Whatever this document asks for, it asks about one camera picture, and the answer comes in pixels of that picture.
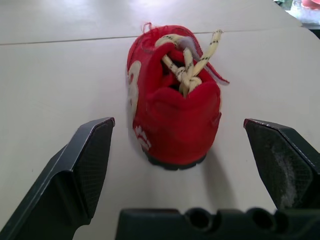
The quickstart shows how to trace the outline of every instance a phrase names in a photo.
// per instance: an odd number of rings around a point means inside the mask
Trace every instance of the white table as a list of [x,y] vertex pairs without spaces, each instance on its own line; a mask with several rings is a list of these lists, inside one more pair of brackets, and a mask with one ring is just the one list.
[[195,33],[301,25],[272,0],[2,0],[0,44],[134,37],[147,22]]
[[[211,34],[196,37],[205,48]],[[0,228],[49,159],[93,119],[114,117],[115,128],[95,217],[75,240],[113,239],[122,208],[273,211],[245,118],[293,127],[320,149],[320,41],[298,26],[241,29],[224,33],[211,59],[231,84],[221,87],[222,119],[207,159],[177,172],[150,165],[128,131],[125,65],[134,39],[0,46]]]

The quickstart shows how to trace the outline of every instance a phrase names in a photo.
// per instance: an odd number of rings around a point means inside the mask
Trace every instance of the red fabric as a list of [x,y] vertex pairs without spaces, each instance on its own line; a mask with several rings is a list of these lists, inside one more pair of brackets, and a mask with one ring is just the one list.
[[[145,150],[151,156],[164,163],[187,165],[203,157],[214,142],[221,116],[220,89],[206,70],[198,75],[203,83],[186,98],[169,87],[179,82],[162,64],[162,57],[167,54],[183,66],[184,61],[182,52],[172,43],[155,47],[156,41],[167,34],[192,37],[198,54],[203,54],[196,37],[182,26],[156,27],[135,40],[127,59],[128,70],[133,62],[141,62],[132,127],[144,131],[147,140],[141,135],[137,138],[150,142],[151,147]],[[216,72],[210,64],[208,67]]]
[[320,10],[320,0],[302,0],[302,5],[307,8]]

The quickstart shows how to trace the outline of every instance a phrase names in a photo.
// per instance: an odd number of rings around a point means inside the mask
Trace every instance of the shoelace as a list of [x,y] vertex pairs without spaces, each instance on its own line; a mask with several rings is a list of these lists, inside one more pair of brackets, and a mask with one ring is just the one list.
[[[168,55],[164,55],[162,58],[163,63],[175,74],[176,79],[180,82],[179,92],[184,97],[202,83],[197,75],[207,65],[209,59],[215,53],[221,34],[222,30],[217,30],[212,34],[208,50],[200,57],[196,65],[194,65],[192,53],[187,47],[183,51],[185,66],[177,67]],[[158,47],[166,43],[173,43],[177,46],[178,40],[181,38],[184,38],[184,36],[178,34],[164,35],[155,42],[155,46]]]

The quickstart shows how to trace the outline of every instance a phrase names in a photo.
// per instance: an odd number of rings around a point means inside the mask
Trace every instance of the shoe heel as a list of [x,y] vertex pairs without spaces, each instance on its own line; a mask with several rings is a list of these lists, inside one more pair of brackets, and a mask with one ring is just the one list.
[[186,164],[186,165],[179,165],[179,164],[170,164],[170,163],[165,163],[165,162],[161,162],[158,159],[156,159],[155,157],[151,156],[147,151],[145,151],[144,149],[142,149],[142,151],[144,152],[144,154],[146,155],[146,157],[148,158],[148,161],[155,166],[159,166],[164,168],[165,170],[169,170],[169,171],[177,171],[177,170],[187,170],[190,168],[195,167],[197,164],[202,163],[207,155],[204,155],[203,157],[201,157],[200,159],[190,163],[190,164]]

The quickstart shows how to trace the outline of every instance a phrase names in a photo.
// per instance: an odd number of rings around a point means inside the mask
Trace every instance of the red shoe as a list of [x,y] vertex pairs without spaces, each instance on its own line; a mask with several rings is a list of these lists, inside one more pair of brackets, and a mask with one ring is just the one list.
[[218,130],[221,96],[216,81],[228,82],[208,61],[222,31],[213,34],[203,54],[185,27],[149,27],[127,59],[132,127],[152,164],[188,169],[205,159]]

